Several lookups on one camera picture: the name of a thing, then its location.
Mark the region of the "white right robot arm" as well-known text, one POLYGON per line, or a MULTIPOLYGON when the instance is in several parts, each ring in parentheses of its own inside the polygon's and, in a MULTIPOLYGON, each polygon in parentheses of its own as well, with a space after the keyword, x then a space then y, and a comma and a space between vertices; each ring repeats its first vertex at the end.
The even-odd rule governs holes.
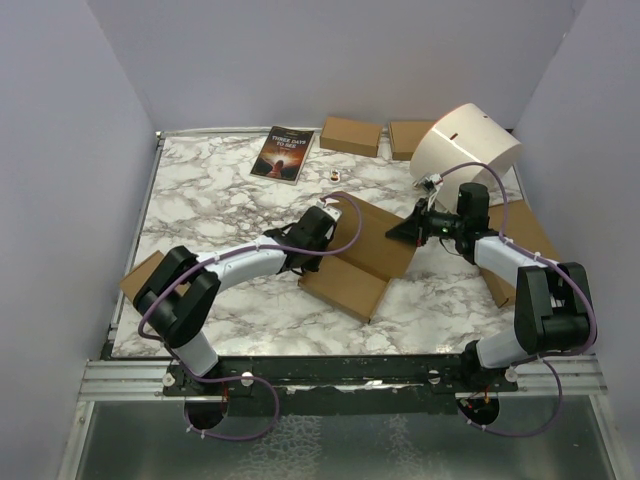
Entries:
POLYGON ((558 263, 527 253, 489 226, 486 186, 459 186, 454 213, 439 212, 430 198, 385 233, 420 247, 432 237, 454 242, 467 262, 488 270, 515 288, 514 319, 508 329, 468 343, 460 355, 459 378, 481 391, 506 369, 547 354, 562 354, 593 339, 593 308, 586 271, 578 263, 558 263))

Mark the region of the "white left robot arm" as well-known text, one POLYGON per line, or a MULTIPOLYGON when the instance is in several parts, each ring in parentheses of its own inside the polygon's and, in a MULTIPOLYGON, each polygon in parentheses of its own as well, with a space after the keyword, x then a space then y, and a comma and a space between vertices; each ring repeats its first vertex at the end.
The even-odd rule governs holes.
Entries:
POLYGON ((210 394, 220 385, 218 355, 203 332, 216 296, 257 277, 316 272, 340 216, 340 210, 319 202, 299 221, 268 230, 253 243, 202 255, 175 247, 129 291, 136 311, 188 368, 186 382, 195 392, 210 394))

